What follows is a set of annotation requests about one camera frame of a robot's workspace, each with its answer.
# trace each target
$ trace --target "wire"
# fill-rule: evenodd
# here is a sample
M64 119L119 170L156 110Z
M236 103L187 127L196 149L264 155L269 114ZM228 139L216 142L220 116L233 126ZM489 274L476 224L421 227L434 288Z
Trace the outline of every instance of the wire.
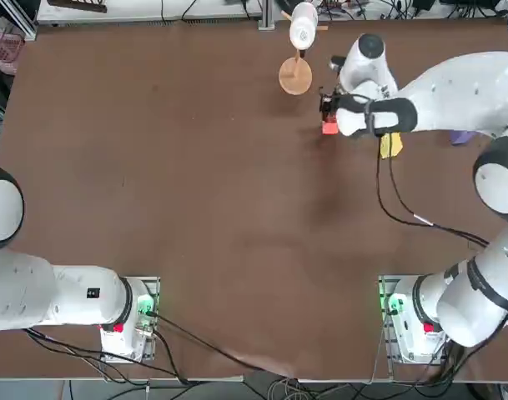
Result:
M159 333L158 331L153 331L153 334L155 336L157 336L158 339L161 341L161 343L164 345L164 349L166 350L167 355L168 355L168 361L170 362L170 367L172 367L172 370L174 371L174 374L176 374L176 376L178 377L178 380L183 385L187 385L187 386L190 385L191 382L189 382L189 380L187 378L183 377L179 373L179 370L176 368L176 363L174 362L174 357L172 357L172 351L170 350L170 346L168 345L164 336L161 333Z
M360 2L360 0L355 0L355 2L356 2L356 3L357 3L357 5L360 7L360 10L361 10L361 15L363 16L363 19L366 21L366 20L367 20L367 16L366 16L365 10L361 7L361 2Z
M451 379L442 391L440 391L438 393L433 393L433 394L421 392L421 390L419 390L418 387L415 387L415 390L423 398L442 398L443 396L445 396L446 392L448 392L450 390L453 383L454 383L454 379Z
M262 371L262 368L259 368L259 367L256 367L255 365L252 365L250 364L249 362L245 362L245 361L242 361L242 360L239 360L238 358L232 356L231 354L225 352L224 350L221 350L220 348L214 346L213 344L203 340L202 338L196 336L195 334L189 332L187 329L184 329L183 327L180 327L176 322L174 321L171 321L169 320L168 318L165 318L159 314L157 314L156 312L152 312L152 311L147 311L146 312L146 315L148 315L149 317L155 317L155 318L158 318L164 322L166 322L168 325L171 325L173 326L174 328L178 329L180 332L183 332L185 333L187 336L189 336L190 338L194 339L195 341L203 344L205 347L207 348L210 348L211 350L217 352L218 354L226 357L228 360L231 360L239 365L242 365L243 367L246 367L246 368L249 368L249 369L252 369L254 371Z
M245 385L245 387L247 387L248 389L250 389L252 392L254 392L255 394L257 394L260 398L262 398L263 400L268 400L265 396L263 396L260 392L258 392L255 388L253 388L252 386L248 385L246 383L245 380L243 380L241 382L243 385Z
M193 385L193 386L189 386L187 387L186 389L182 390L179 394L176 394L175 396L172 396L170 398L170 400L175 400L176 398L180 398L181 396L183 396L186 392L188 392L189 390L191 389L194 389L196 388L198 385Z
M390 14L396 10L396 12L398 13L398 16L401 17L402 14L400 13L400 11L396 8L396 4L395 4L395 0L393 0L393 2L386 2L385 0L380 0L382 3L384 4L387 4L388 6L390 6L390 10L389 10L389 14L387 15L387 18L390 18Z
M113 383L131 383L132 385L134 386L145 386L146 383L138 383L138 382L133 382L133 381L130 381L127 377L125 377L115 366L109 364L108 362L105 362L104 360L100 360L99 358L96 358L96 357L92 357L92 356L84 356L82 354L78 354L76 352L74 352L73 350L71 350L69 347L66 347L67 350L69 350L70 352L64 352L63 350L59 350L59 349L56 349L56 348L52 348L52 347L49 347L47 345L45 345L44 343L41 343L40 340L37 338L37 337L34 337L33 335L30 335L28 333L28 336L29 338L31 338L36 344L38 344L40 347L42 348L45 348L47 349L49 352L52 352L52 353L57 353L57 354L66 354L68 356L71 356L71 357L76 357L76 358L80 358L84 361L87 361L88 360L94 360L98 363L101 363L107 367L110 367L112 368L118 375L120 375L120 377L123 379L123 381L119 381L118 379L115 379L114 377L111 377L109 374L107 374L105 371L102 371L100 370L98 367L96 367L95 365L92 365L95 369L97 369L103 376L105 376L107 379L109 379L109 381L113 382Z
M247 17L248 19L252 19L252 18L250 17L250 14L248 13L248 9L246 8L246 2L247 2L247 0L241 0L241 4L243 5L243 9L244 9L244 12L246 13L246 17Z
M195 388L197 386L200 386L200 385L204 385L204 384L207 384L209 382L197 382L195 385L193 386L190 386L190 387L175 387L175 386L149 386L150 389L153 389L153 390L162 390L162 389L169 389L169 390L178 390L178 389L184 389L180 394L172 397L170 400L172 400L173 398L178 398L179 396L181 396L182 394L184 394L185 392L187 392L188 390L192 389L192 388ZM138 392L138 391L141 391L141 390L147 390L146 387L132 387L130 389L126 389L124 390L123 392L120 392L120 393L117 393L117 394L114 394L113 396L107 398L107 400L115 400L116 398L120 398L122 397L123 395L125 394L128 394L128 393L132 393L132 392Z
M81 348L81 347L78 347L78 346L74 346L72 344L68 344L68 343L65 343L65 342L61 342L61 341L55 340L55 339L53 339L51 337L47 337L46 335L39 336L36 333L34 333L33 331L30 331L29 329L24 329L24 331L27 332L27 333L31 333L32 336L34 336L36 338L39 338L39 339L43 340L44 342L48 342L48 343L51 343L51 344L56 344L58 346L64 346L64 347L67 347L67 348L71 348L72 350L75 350L77 352L90 353L90 354L99 354L100 356L109 356L111 358L118 358L120 360L124 360L124 361L127 361L129 363L137 364L137 365L140 365L142 367L153 369L154 371L160 371L162 373L167 373L168 375L172 375L173 377L176 377L176 375L173 372L171 372L171 371L169 371L167 369L160 368L160 367L155 367L153 365L146 364L144 362L136 361L136 360L133 360L132 358L121 356L120 354L113 354L111 352L104 352L104 351L99 351L99 350L89 350L87 348Z
M164 20L164 0L161 0L161 21L163 21L163 24L166 23L166 21Z
M184 11L183 15L181 16L181 20L183 22L185 22L185 15L187 15L187 13L189 12L189 10L193 7L193 5L197 2L198 0L193 0L192 3L190 3L190 5L187 7L187 9Z
M393 145L393 138L391 135L389 135L389 155L392 153L392 145ZM404 225L410 225L410 226L416 226L416 227L422 227L422 228L436 228L441 231L445 231L448 233L451 233L453 235L456 235L460 238L464 238L465 240L469 240L475 244L478 244L479 246L482 246L483 248L489 245L489 242L483 239L482 237L479 237L475 235L474 233L464 232L460 231L451 227L443 227L437 223L430 222L425 218L422 218L421 216L417 215L416 213L411 210L408 205L402 200L402 197L400 196L400 191L398 189L398 186L395 181L395 175L393 173L393 161L392 157L389 157L389 174L390 174L390 181L392 182L393 189L395 190L396 197L398 198L398 201L400 202L400 205L404 208L405 211L407 211L409 214L411 214L415 219L425 221L426 223L420 223L420 222L409 222L402 220L398 217L395 217L393 214L391 214L387 209L385 208L385 205L383 204L383 201L381 199L381 193L380 193L380 160L381 160L381 139L378 142L378 155L377 155L377 163L376 163L376 194L378 198L378 202L380 203L381 209L384 211L385 214L391 219L394 219L398 223L402 223Z
M329 9L329 7L328 7L328 3L326 2L326 0L322 0L322 3L323 3L323 4L324 4L324 6L328 9L329 20L330 20L330 21L333 21L333 20L334 20L334 18L333 18L333 16L331 15L331 10L330 10L330 9Z
M363 390L369 386L369 384L364 384L360 389L356 389L352 384L350 384L350 387L353 388L355 390L355 395L352 397L352 400L355 400L356 398L358 398L359 396L361 396L362 398L366 398L367 400L390 400L391 398L397 398L398 396L402 396L403 394L406 394L408 392L410 392L411 390L415 389L417 386L420 385L420 381L422 380L422 378L424 377L424 375L426 375L428 369L431 367L431 364L437 359L437 356L440 354L440 352L443 350L443 347L445 346L444 343L439 343L439 345L436 347L436 349L434 350L433 352L433 355L430 359L430 362L428 362L424 368L424 370L422 371L421 375L411 384L407 387L407 389L401 391L401 392L398 392L398 393L394 393L394 394L391 394L389 396L385 396L385 397L369 397L369 396L365 396L363 394Z

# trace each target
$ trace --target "cable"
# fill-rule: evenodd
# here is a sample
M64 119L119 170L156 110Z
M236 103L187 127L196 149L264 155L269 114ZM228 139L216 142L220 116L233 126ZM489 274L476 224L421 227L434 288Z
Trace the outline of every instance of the cable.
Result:
M162 373L167 373L168 375L172 375L173 377L176 377L173 372L171 372L171 371L169 371L167 369L160 368L160 367L155 367L153 365L146 364L144 362L136 361L136 360L133 360L132 358L121 356L120 354L113 354L111 352L103 352L103 351L99 351L99 350L89 350L87 348L81 348L81 347L78 347L78 346L74 346L72 344L68 344L68 343L65 343L65 342L61 342L61 341L55 340L55 339L53 339L51 337L47 337L45 335L43 337L40 337L40 336L36 335L36 333L32 333L32 331L30 331L28 329L24 329L24 331L28 332L28 333L31 333L32 336L38 337L38 338L40 338L41 340L43 340L45 342L49 342L51 344L57 344L58 346L64 346L64 347L67 347L67 348L71 348L72 350L75 350L77 352L90 353L90 354L99 354L100 356L110 356L112 358L118 358L118 359L121 359L121 360L124 360L124 361L128 361L128 362L133 363L133 364L140 365L142 367L153 369L154 371L160 371Z
M73 352L73 350L69 349L68 347L66 347L67 350L71 351L71 352L64 352L63 350L59 350L59 349L56 349L56 348L52 348L52 347L49 347L49 346L46 346L44 343L41 343L40 340L37 338L37 337L34 337L33 335L30 335L28 333L28 336L29 338L31 338L36 344L38 344L40 347L42 348L45 348L47 349L49 352L52 352L52 353L57 353L57 354L66 354L68 356L71 356L71 357L76 357L76 358L80 358L82 360L94 360L98 363L101 363L107 367L110 367L112 368L118 375L120 375L120 377L123 379L123 381L119 381L118 379L115 379L114 377L111 377L109 374L107 374L105 371L101 371L98 367L94 366L93 367L95 369L97 369L103 376L105 376L107 379L109 379L109 381L113 382L113 383L121 383L121 384L124 384L124 383L131 383L132 385L134 386L145 386L146 383L138 383L138 382L133 382L133 381L130 381L127 377L125 377L115 366L109 364L108 362L105 362L104 360L100 360L99 358L96 358L96 357L92 357L92 356L84 356L82 354L77 354L76 352Z
M184 389L179 395L176 395L176 396L172 397L172 398L178 398L179 396L181 396L182 394L184 394L188 390L190 390L192 388L195 388L197 386L200 386L200 385L207 384L207 383L209 383L209 382L197 382L196 385L193 385L193 386L190 386L190 387L187 387L187 388L185 388L185 387L174 387L174 386L149 386L149 388L153 389L153 390L162 390L162 389L178 390L178 389ZM122 397L124 394L132 393L132 392L138 392L138 391L141 391L141 390L146 390L146 387L132 387L130 389L124 390L123 392L114 394L113 396L109 397L107 400L115 400L116 398Z
M333 18L333 16L331 15L331 10L330 10L330 9L329 9L329 7L328 7L328 3L326 2L326 0L322 0L322 3L323 3L323 4L324 4L324 6L328 9L329 20L330 20L330 21L333 21L333 20L334 20L334 18Z
M255 394L257 394L260 398L262 398L263 400L268 400L265 396L263 396L260 392L258 392L255 388L253 388L252 386L248 385L246 383L245 380L243 380L241 382L243 385L245 385L245 387L247 387L248 389L250 389L252 392L254 392Z
M360 10L361 10L361 15L363 16L363 19L366 21L367 20L367 16L365 14L365 10L361 7L361 2L360 0L355 0L355 2L357 3L357 5L360 7Z
M178 369L176 368L176 363L174 362L174 357L172 357L172 351L170 350L170 346L168 345L166 339L164 338L164 336L159 333L158 331L153 331L153 334L155 336L158 337L158 339L161 341L161 343L164 345L164 349L166 350L167 352L167 355L168 355L168 361L170 362L170 367L172 367L172 370L174 371L174 373L176 374L176 376L178 377L178 380L183 384L183 385L190 385L191 382L189 382L189 380L185 377L183 377Z
M163 24L166 23L166 21L164 20L164 0L161 0L161 21L163 21Z
M187 9L184 11L183 15L181 16L181 20L183 22L186 22L185 21L185 15L187 15L187 13L189 12L189 10L193 7L193 5L197 2L198 0L193 0L192 3L190 3L190 5L187 7Z
M390 14L396 10L396 12L398 13L398 16L401 17L401 13L400 11L396 8L396 4L395 4L395 0L393 0L393 2L386 2L385 0L380 0L382 3L384 4L387 4L388 6L390 6L390 10L389 10L389 14L387 15L387 18L390 18Z
M147 311L146 312L146 315L148 315L149 317L155 317L155 318L158 318L164 322L166 322L168 325L171 325L173 326L174 328L178 329L179 331L185 333L187 336L189 336L190 338L194 339L195 341L199 342L199 343L202 343L205 347L207 348L210 348L211 350L214 350L215 352L217 352L218 354L226 357L228 360L231 360L239 365L242 365L243 367L246 367L246 368L249 368L249 369L252 369L254 371L262 371L263 369L262 368L259 368L259 367L256 367L255 365L252 365L248 362L245 362L245 361L242 361L242 360L239 360L238 358L232 356L231 354L225 352L224 350L221 350L220 348L212 345L211 343L209 342L206 342L205 340L203 340L202 338L196 336L195 334L189 332L187 329L184 329L182 327L180 327L176 322L174 321L171 321L169 320L168 318L165 318L159 314L157 314L156 312L153 312L153 311Z
M418 387L415 387L415 390L423 398L442 398L443 396L445 396L446 392L448 392L450 390L453 383L454 383L454 379L451 379L441 392L433 393L433 394L427 394L427 393L421 392Z
M474 384L472 384L472 383L466 383L465 385L466 385L467 390L469 391L470 395L475 400L486 400L485 397L483 397L481 394L478 393L478 391L476 390Z
M175 400L176 398L180 398L181 396L183 396L186 392L188 392L189 390L191 389L194 389L196 388L198 385L193 385L193 386L189 386L187 387L186 389L182 390L179 394L176 394L175 396L172 396L170 398L170 400Z
M241 4L243 5L243 10L244 10L244 12L246 13L246 17L247 17L248 19L252 19L252 18L250 17L250 14L248 13L248 9L246 8L246 2L247 2L247 0L241 0Z
M391 135L389 135L389 155L392 153L392 144L393 144L393 139L392 139ZM415 219L418 219L418 220L423 221L425 223L405 221L405 220L395 217L393 214L391 214L389 211L387 211L387 209L385 208L385 205L383 204L383 201L381 200L381 194L380 194L380 160L381 160L381 140L379 140L379 143L378 143L378 156L377 156L377 163L376 163L376 187L377 187L376 194L377 194L381 209L384 211L384 213L387 214L388 217L390 217L391 219L394 219L398 223L403 223L404 225L411 225L411 226L417 226L417 227L422 227L422 228L436 228L441 231L451 233L451 234L458 236L460 238L464 238L465 240L469 240L475 244L478 244L479 246L482 246L483 248L489 245L488 241L486 241L482 237L475 235L474 233L460 231L460 230L457 230L457 229L454 229L451 227L443 227L437 223L430 222L427 219L422 218L421 216L414 213L413 210L411 210L408 207L408 205L404 202L404 200L402 200L402 197L400 196L400 191L398 190L398 185L396 184L395 175L393 173L392 157L389 157L389 160L388 160L389 174L390 174L390 181L392 182L396 197L398 198L400 205L404 208L405 211L407 211L409 214L411 214Z

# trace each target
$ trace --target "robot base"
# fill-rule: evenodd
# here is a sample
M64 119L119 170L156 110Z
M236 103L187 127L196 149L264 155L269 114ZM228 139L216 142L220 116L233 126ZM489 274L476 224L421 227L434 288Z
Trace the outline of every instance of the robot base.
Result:
M134 361L152 360L155 354L153 339L154 318L141 313L155 311L159 295L158 277L126 277L132 289L133 301L128 320L112 332L100 328L102 350L118 354ZM103 356L107 363L128 363L128 361Z
M444 332L426 332L415 314L412 290L417 277L380 276L384 335L390 347L388 354L395 363L439 364L441 357L437 353L445 344L446 336Z

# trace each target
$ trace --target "floor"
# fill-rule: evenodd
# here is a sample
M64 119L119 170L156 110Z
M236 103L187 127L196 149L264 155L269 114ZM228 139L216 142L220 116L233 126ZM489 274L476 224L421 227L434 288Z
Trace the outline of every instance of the floor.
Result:
M256 373L249 376L246 382L252 386L256 391L263 394L267 398L267 390L270 384L277 379L275 375L269 373ZM309 385L308 388L314 390L322 390L323 388L332 385ZM68 383L64 385L63 396L60 397L63 381L50 381L50 380L24 380L24 381L0 381L0 400L20 400L26 398L27 400L71 400L68 390ZM100 381L73 381L73 400L109 400L112 396L120 393L130 387L123 385L115 385L113 383L105 383ZM371 398L384 398L390 394L397 393L403 390L402 387L397 385L390 385L386 383L375 383L367 388L366 395ZM148 397L145 396L144 390L134 391L123 395L122 400L142 400L142 399L163 399L168 400L181 392L180 389L166 389L166 390L150 390ZM323 396L323 400L350 400L354 391L350 387L341 388L336 392ZM274 391L274 400L307 400L306 398L286 397L284 394L283 386L280 386ZM398 397L404 400L412 400L421 397L417 392L411 391L404 396ZM472 399L467 390L467 386L463 383L455 384L451 387L449 392L442 397L444 400L456 399L465 400ZM189 392L185 393L181 400L212 400L212 399L234 399L234 400L260 400L261 397L255 394L245 385L240 382L214 382L196 387Z

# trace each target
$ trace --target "metal frame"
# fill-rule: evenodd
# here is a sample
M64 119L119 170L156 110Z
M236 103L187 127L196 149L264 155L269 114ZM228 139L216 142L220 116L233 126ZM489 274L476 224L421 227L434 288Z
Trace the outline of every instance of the metal frame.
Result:
M33 41L37 38L37 29L33 25L31 18L22 10L17 0L0 0L5 11L11 16L14 22L26 34L27 41Z
M259 20L258 30L274 31L274 0L261 0L261 19Z

